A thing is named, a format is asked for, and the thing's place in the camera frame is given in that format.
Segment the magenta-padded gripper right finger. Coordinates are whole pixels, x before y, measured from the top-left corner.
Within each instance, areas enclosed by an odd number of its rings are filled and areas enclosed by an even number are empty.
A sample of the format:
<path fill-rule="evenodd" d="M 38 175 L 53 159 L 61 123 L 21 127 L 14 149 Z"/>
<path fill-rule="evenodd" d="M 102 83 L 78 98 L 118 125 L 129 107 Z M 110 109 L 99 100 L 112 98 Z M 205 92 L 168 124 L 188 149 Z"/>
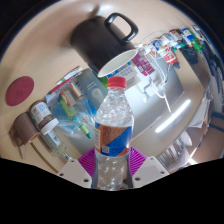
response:
<path fill-rule="evenodd" d="M 129 188 L 140 188 L 168 175 L 154 156 L 147 157 L 134 147 L 130 149 L 128 171 Z"/>

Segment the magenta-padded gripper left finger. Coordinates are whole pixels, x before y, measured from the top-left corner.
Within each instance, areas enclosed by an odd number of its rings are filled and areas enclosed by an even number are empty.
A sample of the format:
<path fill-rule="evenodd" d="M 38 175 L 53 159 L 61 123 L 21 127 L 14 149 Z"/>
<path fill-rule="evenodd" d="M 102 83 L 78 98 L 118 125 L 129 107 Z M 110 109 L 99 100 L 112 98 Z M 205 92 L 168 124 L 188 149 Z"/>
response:
<path fill-rule="evenodd" d="M 58 176 L 84 188 L 92 186 L 95 172 L 95 152 L 90 149 L 79 159 L 70 159 L 58 172 Z"/>

